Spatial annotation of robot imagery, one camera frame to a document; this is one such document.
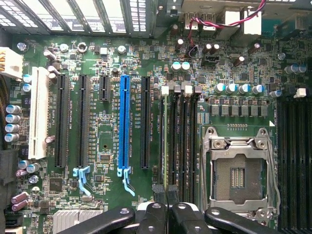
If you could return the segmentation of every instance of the green circuit board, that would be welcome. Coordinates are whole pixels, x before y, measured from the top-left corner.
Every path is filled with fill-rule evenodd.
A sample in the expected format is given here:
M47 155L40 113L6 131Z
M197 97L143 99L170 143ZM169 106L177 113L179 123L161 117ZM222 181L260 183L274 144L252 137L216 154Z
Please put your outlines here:
M152 187L154 184L163 183L159 176L162 165L159 165L161 156L161 86L168 82L181 84L187 82L192 85L201 86L197 104L197 157L201 157L201 139L205 130L209 126L217 129L220 136L225 137L253 137L260 128L266 128L273 142L273 149L276 151L276 99L269 96L272 89L279 89L284 82L305 83L307 77L303 75L287 75L283 68L293 62L305 62L304 51L312 46L307 41L276 42L275 39L261 39L260 51L249 55L248 48L231 47L228 42L214 41L204 38L196 38L195 43L204 45L208 41L220 44L217 55L220 62L214 67L202 67L201 58L188 58L185 56L185 48L179 53L175 51L175 43L178 37L171 37L166 34L158 39L127 39L127 38L91 38L91 37L65 37L65 36L15 36L13 47L18 42L26 42L29 45L24 56L24 74L31 74L32 67L46 67L47 59L43 51L48 47L55 49L55 54L59 57L61 69L70 79L70 101L69 101L69 122L68 122L68 156L65 168L56 168L54 165L54 145L49 144L47 157L39 160L41 169L36 173L39 181L30 184L28 177L21 177L18 180L18 192L27 191L30 202L26 208L19 211L24 215L24 234L52 234L53 214L59 210L108 210L122 205L136 208L140 203L153 201ZM88 46L86 53L77 52L77 45L85 42ZM69 51L62 53L59 51L61 44L67 44ZM299 47L297 54L292 53L292 47L298 43L304 44ZM124 45L127 53L121 55L117 48ZM95 47L107 48L106 60L103 56L95 53ZM281 51L287 54L284 61L277 57ZM233 67L234 59L231 54L240 54L245 57L244 64ZM172 72L171 65L174 61L188 61L191 68L188 72ZM113 74L112 69L118 68L119 73ZM99 101L99 75L105 74L110 77L110 101L105 103ZM118 161L118 130L119 130L119 100L120 100L120 76L127 74L131 78L130 94L130 139L129 139L129 166L132 167L130 174L131 189L135 192L132 196L125 191L122 179L117 176ZM79 75L86 75L90 81L90 114L88 133L88 165L91 168L87 174L85 188L93 196L92 201L83 202L81 196L84 195L79 189L78 179L73 176L73 169L76 167L77 148L77 127L78 127L78 79ZM151 78L151 126L150 126L150 162L149 169L140 168L140 134L141 134L141 77ZM238 85L262 84L265 89L260 95L247 94L240 95L217 94L214 86L218 83L225 85L235 83ZM23 82L11 82L11 104L21 104ZM49 115L48 115L48 135L54 135L55 111L57 89L50 83L49 92ZM267 114L261 116L260 112L254 116L222 116L213 115L210 106L214 105L247 105L265 106ZM20 135L25 136L19 144L28 143L29 117L22 118L22 128ZM199 192L202 189L199 183L199 163L196 165L196 191L195 204L199 205ZM211 178L207 176L208 185ZM265 178L261 179L264 191L266 190ZM42 200L50 201L48 214L42 214L40 203ZM277 215L268 224L276 227Z

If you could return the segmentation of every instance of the white pci slot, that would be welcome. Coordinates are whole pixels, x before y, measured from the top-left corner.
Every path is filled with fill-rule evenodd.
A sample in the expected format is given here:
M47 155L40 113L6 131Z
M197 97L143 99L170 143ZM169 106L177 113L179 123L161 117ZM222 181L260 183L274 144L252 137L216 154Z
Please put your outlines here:
M45 138L48 125L49 72L44 67L33 67L29 120L28 159L46 157Z

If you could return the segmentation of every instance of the motherboard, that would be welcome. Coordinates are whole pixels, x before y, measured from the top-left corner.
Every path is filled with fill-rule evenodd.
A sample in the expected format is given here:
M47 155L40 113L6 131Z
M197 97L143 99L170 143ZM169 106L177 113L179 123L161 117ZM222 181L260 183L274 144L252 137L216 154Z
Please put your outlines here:
M279 170L278 99L310 95L312 42L193 43L171 30L157 39L14 36L24 75L11 81L5 139L19 151L19 195L5 214L21 216L24 234L136 209L159 186L201 211L283 223L292 188L279 184L291 178Z

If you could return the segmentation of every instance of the blue pcie slot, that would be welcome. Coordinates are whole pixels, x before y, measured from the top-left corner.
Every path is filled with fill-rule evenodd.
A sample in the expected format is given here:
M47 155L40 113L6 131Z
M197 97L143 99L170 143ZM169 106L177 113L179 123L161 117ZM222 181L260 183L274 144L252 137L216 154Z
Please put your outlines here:
M120 78L120 111L119 111L119 150L118 150L118 169L117 176L123 176L123 184L126 191L135 193L128 188L129 174L129 129L130 129L130 77L121 76Z

